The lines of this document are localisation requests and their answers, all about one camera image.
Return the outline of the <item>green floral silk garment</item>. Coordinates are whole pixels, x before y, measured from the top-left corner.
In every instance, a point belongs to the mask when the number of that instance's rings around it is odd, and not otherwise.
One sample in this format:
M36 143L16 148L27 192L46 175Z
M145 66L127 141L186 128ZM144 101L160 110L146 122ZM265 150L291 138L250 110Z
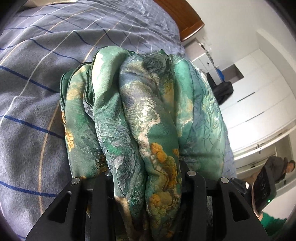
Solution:
M99 49L60 81L71 174L109 170L130 240L167 240L181 204L180 161L205 178L224 172L227 130L205 75L163 50Z

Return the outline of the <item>person in dark clothes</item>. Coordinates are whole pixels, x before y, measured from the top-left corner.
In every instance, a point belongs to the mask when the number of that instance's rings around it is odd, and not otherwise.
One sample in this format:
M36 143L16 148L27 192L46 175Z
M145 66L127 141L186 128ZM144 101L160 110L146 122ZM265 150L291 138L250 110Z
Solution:
M272 156L267 159L264 166L271 170L274 182L278 183L285 178L286 174L291 173L295 169L295 161Z

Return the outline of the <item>white wardrobe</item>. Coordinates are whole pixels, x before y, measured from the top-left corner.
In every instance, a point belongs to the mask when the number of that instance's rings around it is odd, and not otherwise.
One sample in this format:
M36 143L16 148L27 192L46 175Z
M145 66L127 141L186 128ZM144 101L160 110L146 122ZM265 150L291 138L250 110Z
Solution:
M243 78L220 106L237 161L295 130L295 59L264 29L259 48L235 63Z

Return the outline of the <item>dark jacket on chair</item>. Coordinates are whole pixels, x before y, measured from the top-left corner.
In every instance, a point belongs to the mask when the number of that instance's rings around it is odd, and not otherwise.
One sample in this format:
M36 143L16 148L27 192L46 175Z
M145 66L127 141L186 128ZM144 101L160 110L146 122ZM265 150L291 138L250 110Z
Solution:
M206 74L208 83L214 93L214 97L219 105L222 105L233 94L233 85L231 82L221 82L216 85L209 73Z

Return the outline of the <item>white desk with drawers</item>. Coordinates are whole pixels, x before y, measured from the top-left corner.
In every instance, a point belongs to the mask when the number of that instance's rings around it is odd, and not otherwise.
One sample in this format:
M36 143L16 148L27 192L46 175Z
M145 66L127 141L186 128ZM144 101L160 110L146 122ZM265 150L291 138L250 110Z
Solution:
M209 73L216 85L223 82L209 52L205 50L203 45L199 43L197 39L194 39L185 45L185 52L196 67L203 70L205 73Z

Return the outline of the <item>blue plaid bed sheet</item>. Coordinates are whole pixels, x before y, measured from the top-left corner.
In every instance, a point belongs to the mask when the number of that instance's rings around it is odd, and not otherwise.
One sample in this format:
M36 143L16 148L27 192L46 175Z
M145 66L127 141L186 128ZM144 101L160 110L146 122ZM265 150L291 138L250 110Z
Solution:
M60 78L110 45L185 53L154 1L29 1L1 34L1 215L20 240L71 179Z

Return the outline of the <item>brown wooden headboard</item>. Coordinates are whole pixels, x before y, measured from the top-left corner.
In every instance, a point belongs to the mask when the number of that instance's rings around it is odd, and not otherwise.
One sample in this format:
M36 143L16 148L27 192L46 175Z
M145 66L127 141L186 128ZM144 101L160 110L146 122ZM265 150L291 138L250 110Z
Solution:
M204 27L204 22L186 0L154 0L175 21L184 42Z

